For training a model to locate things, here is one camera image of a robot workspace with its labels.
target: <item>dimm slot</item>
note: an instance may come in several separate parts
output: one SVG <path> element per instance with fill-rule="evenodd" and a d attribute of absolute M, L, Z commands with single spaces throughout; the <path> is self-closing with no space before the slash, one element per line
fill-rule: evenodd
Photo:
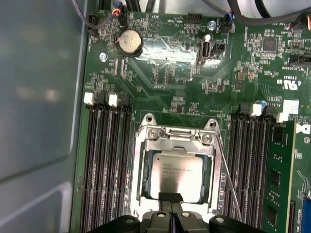
<path fill-rule="evenodd" d="M 264 123 L 259 123 L 259 137 L 257 138 L 258 140 L 258 150 L 257 150 L 257 162 L 255 164 L 255 179 L 254 179 L 254 190 L 253 190 L 253 215 L 252 215 L 252 226 L 258 227 L 258 218 L 259 215 L 261 214 L 259 212 L 259 201 L 262 198 L 260 196 L 260 181 L 262 177 L 262 172 L 261 172 L 261 162 L 264 154 L 264 138 L 265 138 L 265 124 Z"/>
<path fill-rule="evenodd" d="M 229 144 L 235 143 L 236 137 L 238 136 L 238 130 L 237 128 L 238 121 L 236 119 L 232 119 L 231 121 L 231 130 L 230 130 L 230 138 L 229 138 Z M 227 157 L 227 165 L 229 168 L 229 171 L 232 171 L 234 163 L 234 147 L 231 146 L 228 148 L 228 157 Z M 229 216 L 230 213 L 230 201 L 231 201 L 231 191 L 229 190 L 228 185 L 225 186 L 225 204 L 224 204 L 224 215 Z"/>
<path fill-rule="evenodd" d="M 129 147 L 129 135 L 131 129 L 131 115 L 129 113 L 124 114 L 123 119 L 123 135 L 122 135 L 122 151 L 121 158 L 119 161 L 119 176 L 118 176 L 118 187 L 119 194 L 116 203 L 116 217 L 123 215 L 123 201 L 127 174 L 127 163 L 128 163 L 128 147 Z"/>
<path fill-rule="evenodd" d="M 87 231 L 90 231 L 93 229 L 93 219 L 94 219 L 94 208 L 96 208 L 96 206 L 94 205 L 94 195 L 96 193 L 96 184 L 95 184 L 95 174 L 96 174 L 96 158 L 97 158 L 97 154 L 96 154 L 96 150 L 98 147 L 98 131 L 99 131 L 99 124 L 100 124 L 100 119 L 101 119 L 101 112 L 97 111 L 97 117 L 95 119 L 95 125 L 94 125 L 94 134 L 93 134 L 93 138 L 91 140 L 91 144 L 90 144 L 90 169 L 89 169 L 89 176 L 88 176 L 88 180 L 89 180 L 89 192 L 88 192 L 88 219 L 87 219 Z"/>
<path fill-rule="evenodd" d="M 101 111 L 101 121 L 100 121 L 100 134 L 98 135 L 99 146 L 97 150 L 97 170 L 96 170 L 96 192 L 94 195 L 94 203 L 96 208 L 94 208 L 94 226 L 93 228 L 101 226 L 101 197 L 103 188 L 103 172 L 104 172 L 104 162 L 105 162 L 105 148 L 106 148 L 106 137 L 107 137 L 107 125 L 108 125 L 108 112 L 105 110 Z"/>
<path fill-rule="evenodd" d="M 237 187 L 239 183 L 239 166 L 240 166 L 240 157 L 241 157 L 241 143 L 242 143 L 242 133 L 243 132 L 243 122 L 238 121 L 238 132 L 236 137 L 236 142 L 234 145 L 235 151 L 234 151 L 234 163 L 233 163 L 233 169 L 231 170 L 231 179 L 233 181 L 234 189 L 237 193 Z M 230 208 L 230 217 L 235 218 L 236 217 L 236 206 L 233 201 L 233 195 L 231 194 L 231 208 Z"/>
<path fill-rule="evenodd" d="M 254 214 L 253 206 L 254 206 L 254 189 L 255 189 L 255 175 L 256 175 L 256 162 L 257 162 L 257 153 L 258 153 L 258 140 L 257 138 L 260 137 L 259 135 L 259 123 L 255 122 L 254 128 L 254 138 L 253 138 L 253 151 L 251 156 L 251 164 L 249 167 L 249 189 L 248 189 L 248 202 L 247 202 L 247 210 L 248 214 L 246 217 L 246 224 L 252 225 L 252 216 Z"/>
<path fill-rule="evenodd" d="M 91 168 L 92 168 L 92 141 L 95 138 L 97 111 L 90 111 L 88 131 L 87 131 L 87 151 L 86 151 L 86 162 L 85 162 L 85 175 L 84 175 L 84 190 L 82 197 L 82 212 L 81 212 L 81 225 L 80 232 L 87 232 L 88 220 L 89 220 L 89 195 L 90 195 L 90 184 L 91 184 Z"/>
<path fill-rule="evenodd" d="M 232 115 L 228 167 L 243 221 L 261 228 L 267 168 L 267 148 L 271 139 L 270 118 Z M 236 218 L 233 195 L 225 187 L 223 213 Z"/>
<path fill-rule="evenodd" d="M 246 156 L 250 153 L 250 147 L 252 143 L 252 123 L 249 121 L 244 122 L 244 133 L 243 133 L 243 141 L 242 141 L 242 149 L 241 155 L 243 158 L 241 159 L 241 179 L 240 179 L 240 191 L 238 195 L 241 195 L 241 202 L 240 202 L 240 210 L 242 219 L 245 220 L 247 215 L 247 182 L 248 182 L 248 163 L 249 163 L 249 156 Z"/>
<path fill-rule="evenodd" d="M 106 185 L 106 198 L 104 207 L 104 224 L 109 222 L 112 218 L 112 202 L 114 192 L 114 175 L 116 167 L 116 157 L 118 150 L 118 135 L 119 135 L 119 121 L 120 113 L 118 111 L 109 112 L 109 147 L 107 154 L 107 185 Z"/>

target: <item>white label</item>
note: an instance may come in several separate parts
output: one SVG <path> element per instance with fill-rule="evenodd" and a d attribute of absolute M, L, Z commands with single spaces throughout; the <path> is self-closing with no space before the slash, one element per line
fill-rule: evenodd
<path fill-rule="evenodd" d="M 278 79 L 276 83 L 283 84 L 283 87 L 285 90 L 291 90 L 291 91 L 298 90 L 298 87 L 301 85 L 301 81 L 296 82 L 292 80 L 282 80 L 282 79 Z"/>
<path fill-rule="evenodd" d="M 284 100 L 283 101 L 283 112 L 288 114 L 297 115 L 299 111 L 298 100 Z"/>
<path fill-rule="evenodd" d="M 296 126 L 296 133 L 304 133 L 304 134 L 311 134 L 311 125 L 299 125 Z"/>

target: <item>screw hole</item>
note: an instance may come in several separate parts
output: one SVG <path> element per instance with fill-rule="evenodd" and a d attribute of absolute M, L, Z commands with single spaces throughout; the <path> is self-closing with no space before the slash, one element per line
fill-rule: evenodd
<path fill-rule="evenodd" d="M 209 124 L 210 127 L 212 128 L 215 128 L 216 127 L 216 122 L 215 121 L 212 121 L 210 124 Z"/>
<path fill-rule="evenodd" d="M 152 121 L 152 117 L 151 117 L 151 116 L 147 116 L 147 117 L 146 117 L 146 121 L 147 121 L 147 122 Z"/>

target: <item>black cable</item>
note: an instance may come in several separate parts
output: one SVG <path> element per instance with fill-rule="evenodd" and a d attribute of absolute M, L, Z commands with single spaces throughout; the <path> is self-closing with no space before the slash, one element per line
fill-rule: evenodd
<path fill-rule="evenodd" d="M 216 11 L 217 13 L 225 16 L 227 14 L 227 11 L 219 8 L 214 3 L 210 2 L 209 0 L 202 0 L 208 7 L 210 7 L 212 10 Z"/>
<path fill-rule="evenodd" d="M 111 10 L 111 0 L 104 0 L 104 10 Z"/>
<path fill-rule="evenodd" d="M 145 12 L 151 13 L 154 10 L 156 0 L 148 0 Z"/>
<path fill-rule="evenodd" d="M 73 6 L 74 6 L 74 9 L 76 11 L 76 13 L 78 14 L 78 16 L 80 17 L 80 19 L 87 25 L 89 26 L 90 28 L 92 29 L 100 29 L 102 27 L 104 27 L 109 21 L 110 19 L 112 18 L 112 15 L 108 15 L 99 25 L 94 25 L 92 23 L 90 23 L 85 17 L 84 15 L 82 14 L 82 11 L 77 3 L 77 0 L 71 0 Z"/>
<path fill-rule="evenodd" d="M 131 0 L 125 0 L 125 2 L 126 2 L 126 8 L 128 9 L 128 11 L 133 11 L 134 8 L 133 8 Z"/>
<path fill-rule="evenodd" d="M 256 8 L 263 18 L 271 18 L 271 15 L 267 11 L 266 7 L 264 6 L 263 0 L 254 0 Z"/>
<path fill-rule="evenodd" d="M 133 0 L 134 11 L 141 12 L 139 0 Z"/>
<path fill-rule="evenodd" d="M 311 7 L 283 16 L 271 18 L 248 18 L 242 15 L 237 0 L 227 0 L 236 20 L 244 26 L 264 26 L 273 23 L 287 23 L 296 20 L 301 14 L 311 12 Z"/>

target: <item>ram slot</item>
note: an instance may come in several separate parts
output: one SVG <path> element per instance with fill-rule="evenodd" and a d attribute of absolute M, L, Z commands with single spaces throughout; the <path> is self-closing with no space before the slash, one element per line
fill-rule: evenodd
<path fill-rule="evenodd" d="M 259 141 L 258 138 L 260 137 L 259 128 L 260 123 L 255 122 L 254 128 L 254 138 L 253 138 L 253 148 L 251 154 L 251 163 L 248 168 L 249 173 L 249 189 L 248 189 L 248 202 L 247 202 L 247 216 L 246 216 L 246 224 L 252 226 L 252 217 L 256 214 L 256 209 L 254 209 L 254 190 L 255 190 L 255 179 L 256 179 L 256 165 L 258 162 L 258 150 L 259 150 Z"/>
<path fill-rule="evenodd" d="M 230 131 L 230 145 L 229 145 L 229 153 L 228 153 L 228 168 L 230 171 L 230 177 L 232 179 L 233 185 L 236 186 L 234 182 L 234 171 L 236 171 L 236 166 L 238 166 L 239 156 L 240 156 L 240 141 L 241 141 L 241 130 L 242 124 L 238 119 L 232 120 L 231 131 Z M 228 186 L 225 188 L 226 198 L 225 198 L 225 206 L 224 213 L 226 216 L 234 215 L 234 205 L 232 204 L 232 193 Z"/>
<path fill-rule="evenodd" d="M 113 217 L 113 199 L 114 199 L 114 178 L 117 161 L 118 151 L 118 138 L 119 138 L 119 121 L 120 112 L 109 112 L 109 124 L 108 124 L 108 143 L 106 148 L 107 154 L 107 179 L 106 179 L 106 197 L 104 200 L 104 223 L 112 220 Z"/>
<path fill-rule="evenodd" d="M 260 161 L 260 181 L 259 181 L 259 201 L 257 203 L 258 215 L 257 215 L 257 228 L 262 228 L 262 218 L 263 218 L 263 206 L 264 206 L 264 195 L 265 195 L 265 185 L 267 177 L 267 166 L 268 166 L 268 147 L 272 140 L 272 124 L 268 119 L 263 125 L 264 137 L 263 137 L 263 147 Z"/>
<path fill-rule="evenodd" d="M 124 113 L 123 115 L 123 126 L 122 126 L 122 149 L 121 157 L 119 160 L 118 168 L 118 197 L 116 203 L 116 217 L 123 215 L 124 209 L 124 193 L 126 186 L 126 174 L 127 174 L 127 163 L 128 163 L 128 147 L 129 147 L 129 136 L 131 130 L 131 115 L 130 113 Z"/>
<path fill-rule="evenodd" d="M 107 139 L 107 126 L 108 126 L 108 117 L 109 114 L 107 111 L 102 110 L 102 115 L 101 115 L 101 121 L 99 128 L 101 129 L 101 133 L 98 135 L 98 142 L 100 146 L 98 147 L 97 150 L 97 170 L 96 170 L 96 175 L 95 175 L 95 184 L 96 184 L 96 190 L 94 195 L 94 225 L 93 227 L 99 227 L 103 224 L 103 218 L 102 218 L 102 195 L 103 195 L 103 179 L 105 176 L 104 173 L 104 163 L 105 163 L 105 149 L 106 149 L 106 139 Z"/>
<path fill-rule="evenodd" d="M 243 178 L 241 179 L 242 182 L 242 201 L 241 201 L 241 215 L 244 222 L 246 222 L 248 216 L 248 189 L 249 189 L 249 176 L 250 171 L 249 167 L 252 163 L 252 151 L 253 151 L 253 140 L 254 140 L 254 122 L 247 121 L 247 128 L 243 132 L 245 135 L 245 149 L 243 150 L 245 157 L 244 157 L 244 166 L 243 166 Z"/>
<path fill-rule="evenodd" d="M 87 146 L 86 146 L 86 163 L 84 175 L 84 190 L 82 197 L 82 213 L 81 213 L 81 226 L 80 232 L 88 232 L 91 228 L 92 219 L 92 168 L 94 157 L 94 141 L 96 139 L 98 112 L 91 110 L 89 114 L 88 132 L 87 132 Z"/>
<path fill-rule="evenodd" d="M 241 147 L 242 147 L 242 137 L 243 137 L 243 131 L 244 131 L 244 122 L 243 121 L 238 121 L 238 137 L 236 138 L 236 142 L 234 145 L 235 148 L 235 152 L 234 152 L 234 164 L 233 164 L 233 168 L 231 170 L 231 179 L 233 182 L 233 186 L 234 186 L 234 190 L 237 194 L 237 200 L 240 206 L 240 201 L 241 201 L 241 197 L 238 196 L 238 193 L 240 193 L 240 191 L 238 190 L 238 186 L 239 186 L 239 182 L 240 182 L 240 173 L 239 173 L 239 168 L 240 168 L 240 161 L 241 161 Z M 231 213 L 230 213 L 230 217 L 235 218 L 236 215 L 236 204 L 234 202 L 233 199 L 233 195 L 231 193 Z"/>

